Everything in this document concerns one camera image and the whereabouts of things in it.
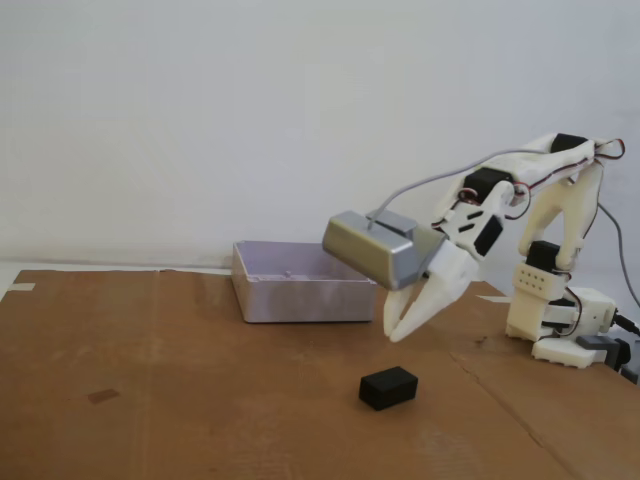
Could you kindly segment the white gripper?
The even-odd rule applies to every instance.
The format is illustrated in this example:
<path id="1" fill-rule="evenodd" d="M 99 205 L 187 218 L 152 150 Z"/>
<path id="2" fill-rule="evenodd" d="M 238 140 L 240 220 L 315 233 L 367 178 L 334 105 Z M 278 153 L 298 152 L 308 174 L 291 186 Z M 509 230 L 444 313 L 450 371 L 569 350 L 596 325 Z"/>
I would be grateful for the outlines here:
<path id="1" fill-rule="evenodd" d="M 443 242 L 427 269 L 429 279 L 415 299 L 412 288 L 389 291 L 383 309 L 384 334 L 399 342 L 458 300 L 474 281 L 478 261 L 452 242 Z"/>

